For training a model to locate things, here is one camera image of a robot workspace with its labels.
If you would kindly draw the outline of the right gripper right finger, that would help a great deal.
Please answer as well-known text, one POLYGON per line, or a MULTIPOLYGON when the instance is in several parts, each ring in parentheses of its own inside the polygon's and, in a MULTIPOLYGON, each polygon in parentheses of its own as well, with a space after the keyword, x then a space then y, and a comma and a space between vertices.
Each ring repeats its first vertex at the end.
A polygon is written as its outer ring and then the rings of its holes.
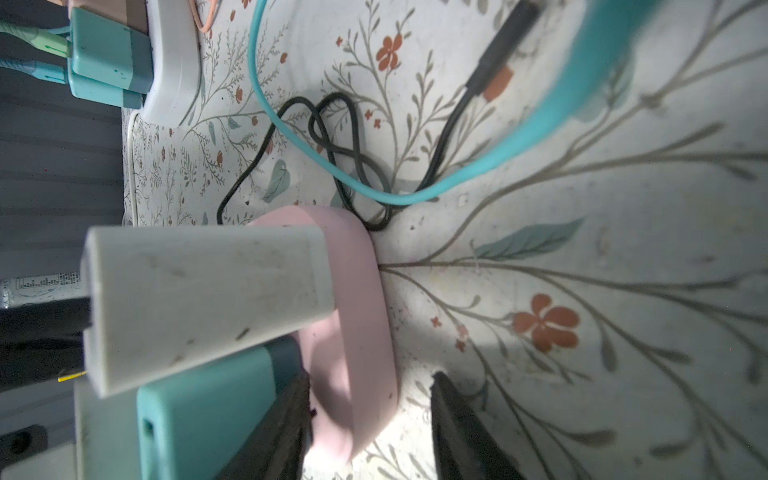
POLYGON ((433 375, 430 405, 438 479, 523 479, 444 372, 433 375))

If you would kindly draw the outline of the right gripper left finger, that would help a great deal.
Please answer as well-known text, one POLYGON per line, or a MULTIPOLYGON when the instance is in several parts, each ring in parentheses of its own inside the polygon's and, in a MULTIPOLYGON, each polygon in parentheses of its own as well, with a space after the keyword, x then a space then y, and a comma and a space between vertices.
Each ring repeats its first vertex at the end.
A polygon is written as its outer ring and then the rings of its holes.
POLYGON ((215 479, 301 479, 311 440, 310 377, 301 371, 215 479))

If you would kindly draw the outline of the teal charger plug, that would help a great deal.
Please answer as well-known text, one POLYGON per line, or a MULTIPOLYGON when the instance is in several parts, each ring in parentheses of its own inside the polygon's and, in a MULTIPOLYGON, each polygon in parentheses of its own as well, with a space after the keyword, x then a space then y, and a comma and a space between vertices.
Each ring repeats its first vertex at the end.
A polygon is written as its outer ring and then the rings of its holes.
POLYGON ((291 336, 100 398, 74 382, 80 479, 213 479, 302 366, 291 336))

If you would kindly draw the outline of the pink power strip cube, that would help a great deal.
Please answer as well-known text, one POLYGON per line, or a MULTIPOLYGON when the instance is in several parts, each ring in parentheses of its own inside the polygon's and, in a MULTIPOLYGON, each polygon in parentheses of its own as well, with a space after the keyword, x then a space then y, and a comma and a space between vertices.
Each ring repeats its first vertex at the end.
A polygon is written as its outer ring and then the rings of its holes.
POLYGON ((362 222, 328 206, 281 207, 254 225, 320 228, 326 239, 336 308, 296 333, 311 380, 309 468, 342 469, 397 412, 398 379, 375 250, 362 222))

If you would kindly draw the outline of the white charger plug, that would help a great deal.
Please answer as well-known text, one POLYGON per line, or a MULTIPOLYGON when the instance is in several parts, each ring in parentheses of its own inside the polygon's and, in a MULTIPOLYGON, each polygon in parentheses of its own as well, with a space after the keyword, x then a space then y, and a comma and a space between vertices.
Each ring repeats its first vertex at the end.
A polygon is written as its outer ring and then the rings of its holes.
POLYGON ((298 331, 335 308, 313 225, 94 227, 87 377, 107 398, 298 331))

